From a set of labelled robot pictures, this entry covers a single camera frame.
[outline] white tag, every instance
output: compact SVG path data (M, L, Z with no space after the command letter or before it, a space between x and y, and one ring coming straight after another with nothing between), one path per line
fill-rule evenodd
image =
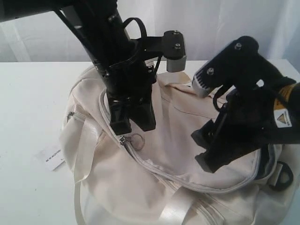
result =
M287 109L274 110L274 119L278 128L290 128L292 126Z
M38 158L50 171L54 170L65 161L59 144L46 147L36 155L36 158Z

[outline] white tabletop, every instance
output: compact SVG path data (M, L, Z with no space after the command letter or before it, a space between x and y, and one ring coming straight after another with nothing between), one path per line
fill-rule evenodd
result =
M272 60L300 80L286 60ZM204 61L188 61L193 76ZM90 62L0 63L0 224L74 225L73 176L65 164L48 171L35 155L57 142L68 93ZM165 62L159 72L165 72ZM300 218L297 192L283 224Z

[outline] white curtain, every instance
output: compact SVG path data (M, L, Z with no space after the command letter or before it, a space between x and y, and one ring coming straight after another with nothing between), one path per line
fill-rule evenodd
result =
M125 20L140 17L149 35L184 34L188 60L208 60L232 40L250 35L268 59L288 59L300 71L299 0L119 0ZM138 27L129 25L131 38ZM0 23L0 61L88 61L80 42L52 12Z

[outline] white strap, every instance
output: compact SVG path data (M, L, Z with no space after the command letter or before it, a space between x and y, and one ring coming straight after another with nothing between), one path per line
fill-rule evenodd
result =
M78 225L86 224L80 202L81 182L90 174L95 149L98 141L101 141L99 137L104 137L104 135L101 134L102 128L99 124L93 118L86 118L83 124L74 166L74 209Z
M164 225L181 225L196 199L194 191L180 187L165 206L159 222Z

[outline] canvas bag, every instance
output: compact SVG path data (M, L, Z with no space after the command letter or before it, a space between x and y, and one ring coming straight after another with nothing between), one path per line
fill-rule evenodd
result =
M158 75L152 92L156 129L143 132L131 121L132 133L124 138L109 127L99 73L91 67L80 76L60 136L74 173L78 224L85 224L81 183L108 212L132 224L277 224L284 218L299 186L298 145L270 145L260 176L260 150L204 172L194 157L205 150L190 134L218 113L211 97L198 98L185 85L189 81L183 72ZM277 161L288 164L294 179L281 192L269 187L280 176Z

